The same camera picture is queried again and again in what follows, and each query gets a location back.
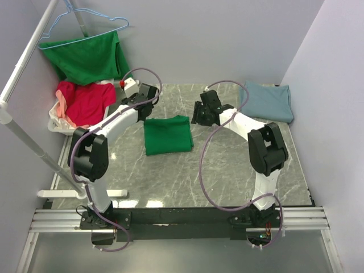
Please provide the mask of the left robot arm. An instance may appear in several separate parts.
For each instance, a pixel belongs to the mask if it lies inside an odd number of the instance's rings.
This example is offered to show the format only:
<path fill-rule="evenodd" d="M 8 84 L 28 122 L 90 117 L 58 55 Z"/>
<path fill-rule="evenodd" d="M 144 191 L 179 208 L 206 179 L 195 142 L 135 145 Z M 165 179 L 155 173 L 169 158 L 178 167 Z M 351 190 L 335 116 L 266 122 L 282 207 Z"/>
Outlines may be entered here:
<path fill-rule="evenodd" d="M 68 165 L 75 182 L 85 188 L 88 214 L 98 227 L 106 229 L 114 222 L 113 204 L 103 176 L 109 166 L 109 144 L 139 121 L 145 121 L 158 103 L 160 90 L 141 84 L 138 91 L 102 122 L 89 129 L 77 129 L 72 136 Z"/>

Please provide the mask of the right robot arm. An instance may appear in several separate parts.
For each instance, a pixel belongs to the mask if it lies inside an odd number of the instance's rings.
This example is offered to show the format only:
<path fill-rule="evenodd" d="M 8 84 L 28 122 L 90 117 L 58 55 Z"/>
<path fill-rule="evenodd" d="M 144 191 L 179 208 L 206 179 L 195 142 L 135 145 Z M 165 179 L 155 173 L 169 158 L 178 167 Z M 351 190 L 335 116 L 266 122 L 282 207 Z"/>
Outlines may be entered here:
<path fill-rule="evenodd" d="M 195 102 L 193 124 L 219 125 L 241 136 L 248 143 L 249 161 L 255 171 L 255 186 L 251 203 L 247 206 L 249 221 L 262 227 L 275 215 L 275 192 L 280 170 L 288 160 L 279 126 L 256 121 L 233 106 L 223 105 L 215 90 L 200 94 Z"/>

